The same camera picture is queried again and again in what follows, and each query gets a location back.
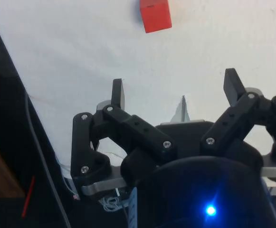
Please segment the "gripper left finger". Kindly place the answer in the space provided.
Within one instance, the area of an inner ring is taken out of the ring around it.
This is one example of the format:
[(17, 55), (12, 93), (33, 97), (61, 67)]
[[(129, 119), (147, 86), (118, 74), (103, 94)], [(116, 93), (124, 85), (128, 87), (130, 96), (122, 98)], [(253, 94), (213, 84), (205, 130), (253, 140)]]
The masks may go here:
[(168, 134), (124, 110), (121, 79), (113, 80), (108, 104), (95, 114), (78, 113), (73, 118), (71, 177), (77, 188), (103, 181), (112, 174), (110, 159), (97, 151), (99, 141), (104, 138), (111, 139), (126, 152), (120, 173), (128, 186), (177, 155), (177, 145)]

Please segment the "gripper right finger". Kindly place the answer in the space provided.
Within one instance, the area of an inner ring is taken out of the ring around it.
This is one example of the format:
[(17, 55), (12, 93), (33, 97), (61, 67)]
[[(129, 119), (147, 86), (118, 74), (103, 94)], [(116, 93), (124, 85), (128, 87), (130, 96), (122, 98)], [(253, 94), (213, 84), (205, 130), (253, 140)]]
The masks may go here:
[(276, 96), (268, 100), (256, 91), (248, 91), (234, 68), (225, 70), (223, 89), (230, 107), (202, 137), (200, 153), (225, 156), (232, 146), (242, 145), (255, 125), (261, 125), (273, 138), (270, 156), (276, 162)]

